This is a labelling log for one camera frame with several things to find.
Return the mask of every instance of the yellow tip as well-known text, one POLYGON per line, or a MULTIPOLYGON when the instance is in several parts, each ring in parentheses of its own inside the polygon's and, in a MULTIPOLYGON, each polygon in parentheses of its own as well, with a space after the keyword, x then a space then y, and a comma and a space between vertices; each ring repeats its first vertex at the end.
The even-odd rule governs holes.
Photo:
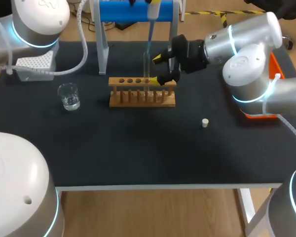
POLYGON ((156 60, 158 58, 161 58, 161 54, 159 54, 158 56, 156 56, 153 60, 156 60))
POLYGON ((155 84, 159 84, 159 82, 157 80, 158 80, 158 77, 150 78, 150 82, 155 83, 155 84))

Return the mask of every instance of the wooden test tube rack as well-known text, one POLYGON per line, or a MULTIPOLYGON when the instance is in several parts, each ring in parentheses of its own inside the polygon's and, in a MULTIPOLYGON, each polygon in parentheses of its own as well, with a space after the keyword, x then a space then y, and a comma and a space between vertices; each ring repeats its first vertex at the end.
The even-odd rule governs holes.
POLYGON ((113 87, 110 107, 174 107, 176 105, 173 91, 177 86, 175 81, 160 86, 151 80, 145 82, 144 78, 109 78, 109 86, 113 87), (149 92, 144 91, 144 86, 149 86, 149 92), (132 90, 130 89, 132 87, 142 87, 142 90, 132 90))

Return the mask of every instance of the pipette stand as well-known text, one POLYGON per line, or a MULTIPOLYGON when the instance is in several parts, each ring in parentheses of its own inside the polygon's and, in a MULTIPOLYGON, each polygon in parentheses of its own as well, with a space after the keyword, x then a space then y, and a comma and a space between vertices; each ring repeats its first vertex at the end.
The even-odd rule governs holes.
MULTIPOLYGON (((137 1, 130 6, 128 1, 93 1, 94 25, 97 39, 99 74, 105 75, 109 57, 109 46, 106 37, 104 22, 148 22, 148 4, 137 1)), ((162 1, 157 22, 171 22, 169 46, 171 39, 178 34, 179 0, 162 1)), ((173 70, 174 59, 169 60, 170 70, 173 70)))

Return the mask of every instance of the yellow black tape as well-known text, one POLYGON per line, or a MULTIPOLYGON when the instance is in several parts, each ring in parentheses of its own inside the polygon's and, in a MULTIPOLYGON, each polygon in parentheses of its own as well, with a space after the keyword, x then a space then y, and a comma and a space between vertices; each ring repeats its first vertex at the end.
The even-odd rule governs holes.
POLYGON ((222 19, 222 26, 223 26, 224 28, 226 28, 226 27, 228 26, 228 24, 227 24, 227 15, 221 13, 221 19, 222 19))
POLYGON ((189 11, 186 12, 185 15, 218 15, 221 14, 263 14, 265 11, 189 11))
POLYGON ((222 26, 226 28, 227 14, 263 14, 265 11, 190 11, 186 12, 185 15, 209 15, 220 16, 222 19, 222 26))

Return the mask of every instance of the table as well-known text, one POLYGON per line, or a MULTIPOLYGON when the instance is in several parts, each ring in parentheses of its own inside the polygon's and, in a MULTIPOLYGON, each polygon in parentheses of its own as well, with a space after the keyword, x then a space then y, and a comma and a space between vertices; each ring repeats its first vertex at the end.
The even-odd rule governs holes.
MULTIPOLYGON (((152 55, 166 45, 154 42, 152 55)), ((108 76, 142 76, 145 43, 111 42, 107 76, 96 75, 96 46, 88 46, 83 69, 52 82, 0 76, 0 132, 37 146, 62 190, 278 187, 296 169, 294 135, 280 121, 246 119, 220 68, 182 75, 176 108, 111 109, 108 76), (57 97, 64 82, 80 92, 81 107, 72 113, 57 97)), ((276 55, 286 77, 295 77, 285 50, 276 55)), ((61 42, 57 69, 81 56, 80 43, 61 42)), ((286 118, 296 127, 296 116, 286 118)))

